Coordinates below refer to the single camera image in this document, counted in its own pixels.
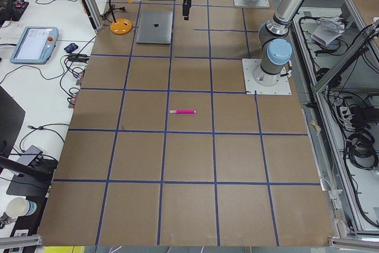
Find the pink highlighter pen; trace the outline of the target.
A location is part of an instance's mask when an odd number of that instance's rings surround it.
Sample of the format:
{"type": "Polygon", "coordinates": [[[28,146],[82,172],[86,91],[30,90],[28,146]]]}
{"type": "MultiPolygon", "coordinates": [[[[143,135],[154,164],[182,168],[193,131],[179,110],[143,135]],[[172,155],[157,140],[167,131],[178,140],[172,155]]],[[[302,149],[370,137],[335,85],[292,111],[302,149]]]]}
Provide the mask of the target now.
{"type": "Polygon", "coordinates": [[[169,110],[170,114],[196,114],[196,110],[169,110]]]}

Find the silver apple laptop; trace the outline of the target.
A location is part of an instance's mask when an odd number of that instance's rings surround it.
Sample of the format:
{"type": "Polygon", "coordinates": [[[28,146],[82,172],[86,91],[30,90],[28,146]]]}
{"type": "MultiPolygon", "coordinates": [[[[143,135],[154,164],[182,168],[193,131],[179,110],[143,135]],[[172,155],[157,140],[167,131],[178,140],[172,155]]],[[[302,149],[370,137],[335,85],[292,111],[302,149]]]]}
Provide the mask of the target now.
{"type": "Polygon", "coordinates": [[[172,19],[172,11],[142,11],[136,43],[169,45],[171,43],[172,19]]]}

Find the blue teach pendant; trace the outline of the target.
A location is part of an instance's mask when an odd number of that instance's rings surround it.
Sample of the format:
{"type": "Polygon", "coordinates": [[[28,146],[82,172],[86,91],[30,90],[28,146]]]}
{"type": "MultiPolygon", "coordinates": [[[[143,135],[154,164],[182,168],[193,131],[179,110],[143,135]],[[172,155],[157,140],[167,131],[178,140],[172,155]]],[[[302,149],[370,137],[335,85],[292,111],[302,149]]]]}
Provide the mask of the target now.
{"type": "Polygon", "coordinates": [[[43,65],[50,59],[58,37],[57,27],[28,26],[24,29],[9,61],[14,64],[43,65]]]}

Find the black monitor stand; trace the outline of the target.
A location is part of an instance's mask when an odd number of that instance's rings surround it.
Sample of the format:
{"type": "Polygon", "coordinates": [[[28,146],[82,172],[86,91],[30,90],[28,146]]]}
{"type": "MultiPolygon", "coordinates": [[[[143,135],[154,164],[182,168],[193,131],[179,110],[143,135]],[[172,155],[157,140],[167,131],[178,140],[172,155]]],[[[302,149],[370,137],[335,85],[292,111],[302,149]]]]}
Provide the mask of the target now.
{"type": "Polygon", "coordinates": [[[24,152],[14,150],[24,117],[24,109],[1,88],[1,169],[13,174],[7,194],[44,197],[50,187],[57,160],[48,158],[34,145],[24,152]]]}

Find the white paper cup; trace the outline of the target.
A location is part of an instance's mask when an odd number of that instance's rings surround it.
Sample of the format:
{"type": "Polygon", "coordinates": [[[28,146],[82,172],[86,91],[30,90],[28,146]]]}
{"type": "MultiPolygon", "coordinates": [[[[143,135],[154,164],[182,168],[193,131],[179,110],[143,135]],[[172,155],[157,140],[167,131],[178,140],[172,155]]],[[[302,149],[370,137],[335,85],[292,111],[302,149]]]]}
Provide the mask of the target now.
{"type": "Polygon", "coordinates": [[[16,197],[12,199],[7,207],[6,214],[11,218],[30,216],[37,210],[37,204],[26,198],[16,197]]]}

